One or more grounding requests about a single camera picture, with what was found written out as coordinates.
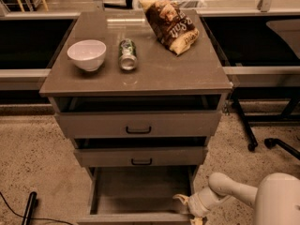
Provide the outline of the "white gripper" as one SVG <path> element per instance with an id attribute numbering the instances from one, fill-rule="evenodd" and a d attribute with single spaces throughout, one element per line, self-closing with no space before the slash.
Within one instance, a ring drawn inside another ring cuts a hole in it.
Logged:
<path id="1" fill-rule="evenodd" d="M 190 197 L 175 194 L 173 198 L 180 201 L 181 204 L 187 205 L 189 212 L 195 217 L 190 220 L 191 225 L 203 225 L 203 217 L 210 213 L 215 206 L 226 202 L 230 196 L 207 186 Z"/>

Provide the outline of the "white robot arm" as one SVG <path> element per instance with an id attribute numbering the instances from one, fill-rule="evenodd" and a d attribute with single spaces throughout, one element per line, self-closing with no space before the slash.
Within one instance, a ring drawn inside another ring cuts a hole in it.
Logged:
<path id="1" fill-rule="evenodd" d="M 203 225 L 203 218 L 215 206 L 231 198 L 254 210 L 253 225 L 300 225 L 300 180 L 286 173 L 269 174 L 258 187 L 252 187 L 214 172 L 200 192 L 173 198 L 187 207 L 193 216 L 191 225 Z"/>

